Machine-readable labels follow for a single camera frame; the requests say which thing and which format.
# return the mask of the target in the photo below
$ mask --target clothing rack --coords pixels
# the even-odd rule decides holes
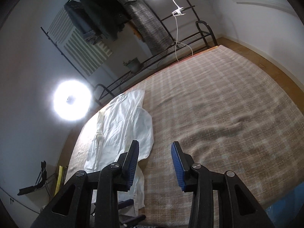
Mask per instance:
[[[163,21],[169,19],[170,17],[172,17],[173,15],[170,14],[169,16],[163,18],[163,19],[160,19],[159,16],[156,14],[156,12],[153,10],[153,8],[146,2],[146,0],[141,0],[149,9],[150,11],[154,14],[154,16],[159,20],[159,22],[162,24],[162,26],[164,27],[164,29],[166,30],[166,32],[168,33],[168,35],[170,36],[170,38],[172,39],[172,41],[174,42],[175,39],[173,38],[173,36],[171,35],[171,33],[169,32],[168,28],[165,26],[165,24],[163,23]],[[210,26],[205,22],[205,21],[202,21],[200,20],[199,16],[197,15],[197,12],[195,11],[195,6],[191,4],[191,2],[189,0],[186,0],[187,3],[188,3],[188,7],[185,8],[183,11],[186,11],[186,10],[192,10],[192,12],[194,13],[197,21],[196,21],[196,27],[197,27],[197,33],[194,33],[186,38],[184,38],[183,40],[181,40],[180,42],[185,44],[181,47],[178,47],[176,50],[179,51],[181,49],[183,49],[184,47],[186,47],[186,45],[190,45],[196,41],[199,41],[199,40],[203,40],[204,43],[205,43],[205,46],[203,47],[200,47],[199,49],[195,50],[195,52],[198,52],[198,51],[201,51],[205,48],[210,48],[207,40],[206,40],[206,37],[208,36],[211,36],[212,37],[212,40],[213,40],[213,44],[214,45],[218,45],[217,44],[217,41],[216,41],[216,38],[213,34],[213,31],[212,29],[210,28]],[[200,28],[200,24],[203,24],[208,32],[206,31],[203,31],[201,30]],[[54,42],[49,36],[48,36],[48,32],[46,32],[42,27],[41,27],[42,31],[45,33],[45,35],[48,37],[49,40],[51,40],[51,42],[55,45],[55,47],[59,50],[60,54],[62,54],[66,60],[77,70],[77,72],[89,83],[90,86],[93,87],[93,85],[89,82],[89,80],[79,71],[79,69],[68,59],[68,57],[57,47],[57,44],[56,42]],[[100,100],[103,99],[104,97],[106,97],[107,95],[111,95],[112,97],[114,97],[114,94],[113,94],[113,91],[116,90],[118,87],[120,87],[122,84],[124,84],[125,82],[127,82],[128,80],[130,80],[131,78],[133,78],[135,75],[137,75],[138,73],[142,72],[143,70],[149,68],[150,66],[154,65],[155,63],[161,61],[162,59],[166,58],[167,56],[173,54],[175,52],[175,44],[172,45],[171,47],[167,48],[166,50],[164,50],[163,52],[157,54],[157,55],[154,55],[152,57],[150,57],[149,59],[145,60],[142,65],[141,65],[141,68],[139,71],[137,71],[136,73],[132,73],[131,71],[127,72],[126,74],[124,74],[123,76],[121,76],[120,78],[118,78],[116,81],[114,81],[112,84],[110,84],[109,86],[105,87],[104,85],[102,84],[99,84],[97,85],[96,87],[93,87],[93,91],[96,90],[96,88],[98,86],[101,86],[103,87],[103,92],[102,94],[100,95],[99,99],[95,99],[94,98],[94,101],[96,103],[98,103],[100,106],[102,106]]]

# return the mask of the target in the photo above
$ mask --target bed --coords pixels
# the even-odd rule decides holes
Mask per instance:
[[[150,156],[139,162],[146,225],[188,225],[192,194],[177,184],[173,141],[211,171],[235,171],[264,208],[304,180],[302,113],[270,76],[232,50],[220,45],[196,54],[127,92],[136,89],[145,90],[154,130]],[[83,169],[94,119],[77,140],[66,181]]]

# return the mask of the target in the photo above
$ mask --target blue object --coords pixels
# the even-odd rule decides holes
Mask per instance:
[[[174,143],[172,143],[172,145],[171,145],[171,156],[172,156],[172,160],[173,160],[173,165],[174,165],[178,185],[181,187],[181,190],[184,191],[185,187],[186,187],[185,171],[181,164],[181,160],[178,156],[177,149],[176,149]]]
[[[304,203],[304,182],[265,211],[276,228],[285,228],[296,217]]]
[[[133,185],[133,180],[134,180],[134,176],[135,176],[138,155],[139,155],[139,143],[137,142],[137,143],[135,143],[135,148],[132,152],[130,164],[129,164],[129,167],[128,167],[128,170],[127,170],[127,176],[128,176],[127,186],[129,188]]]

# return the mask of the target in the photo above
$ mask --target plaid blanket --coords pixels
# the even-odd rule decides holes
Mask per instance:
[[[146,224],[188,225],[192,194],[177,184],[173,141],[211,171],[236,172],[265,208],[304,180],[303,115],[270,76],[232,50],[219,46],[197,54],[129,91],[135,89],[145,90],[143,108],[154,130],[150,156],[139,162]],[[83,168],[92,136],[85,125],[67,179]]]

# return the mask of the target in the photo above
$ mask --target round lamp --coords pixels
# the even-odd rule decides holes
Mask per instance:
[[[54,109],[63,119],[78,120],[86,115],[91,98],[91,92],[84,84],[66,81],[55,92]]]

